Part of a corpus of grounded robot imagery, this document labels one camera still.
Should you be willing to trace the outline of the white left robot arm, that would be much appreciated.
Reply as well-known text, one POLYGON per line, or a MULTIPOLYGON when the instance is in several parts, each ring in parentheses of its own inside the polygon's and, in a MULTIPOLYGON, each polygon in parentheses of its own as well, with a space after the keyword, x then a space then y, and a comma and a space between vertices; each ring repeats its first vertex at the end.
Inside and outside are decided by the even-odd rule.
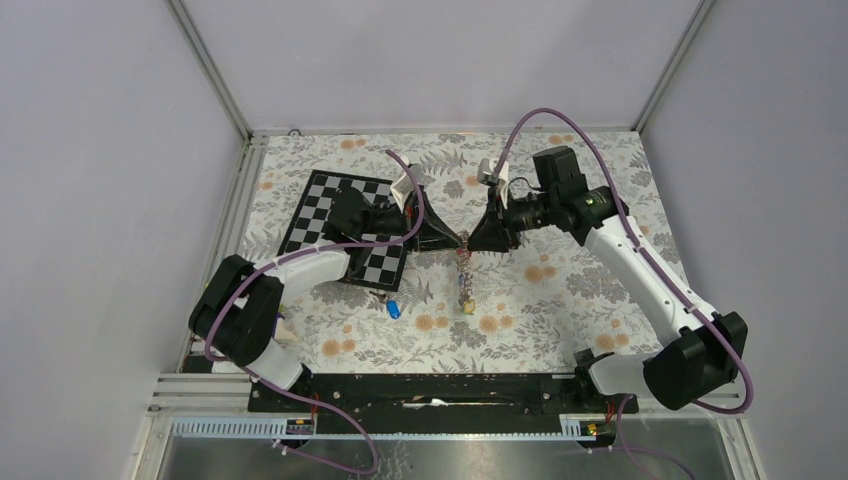
POLYGON ((307 370, 274 338, 280 306, 313 287, 361 270, 382 247, 415 252, 455 250, 462 238, 435 214, 416 187, 402 206, 376 205, 353 187, 337 188, 318 240, 257 265, 226 257, 188 319, 210 351, 272 384, 272 398, 288 411, 309 401, 307 370))

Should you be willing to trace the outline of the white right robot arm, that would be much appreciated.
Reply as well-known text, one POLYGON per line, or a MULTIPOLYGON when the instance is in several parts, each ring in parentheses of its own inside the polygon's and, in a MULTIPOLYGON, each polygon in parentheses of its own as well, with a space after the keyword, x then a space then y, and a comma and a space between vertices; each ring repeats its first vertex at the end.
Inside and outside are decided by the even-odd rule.
POLYGON ((613 395, 634 394, 680 410, 741 376, 748 326, 740 315, 721 314, 690 290, 641 238, 612 188, 588 187, 573 149, 543 150, 532 160, 539 186, 524 197, 510 193, 506 164, 480 162, 477 180, 488 187, 487 203, 468 249, 508 253, 520 247, 524 232, 554 226, 618 279, 661 345, 656 352, 606 354, 581 365, 586 377, 573 386, 577 405, 597 412, 613 395))

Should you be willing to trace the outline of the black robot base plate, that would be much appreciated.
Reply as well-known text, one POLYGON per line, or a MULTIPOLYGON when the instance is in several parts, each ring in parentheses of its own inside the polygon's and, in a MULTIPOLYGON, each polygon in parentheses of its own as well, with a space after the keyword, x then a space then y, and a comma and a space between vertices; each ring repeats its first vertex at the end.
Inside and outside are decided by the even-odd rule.
POLYGON ((328 374, 298 381, 301 401, 257 383, 248 398, 250 413, 303 414, 315 420, 340 415, 327 403, 362 422, 452 422, 462 426, 509 423, 521 417, 563 415, 588 423, 590 432, 607 428, 619 408, 638 412, 639 404, 623 394, 603 395, 582 374, 328 374))

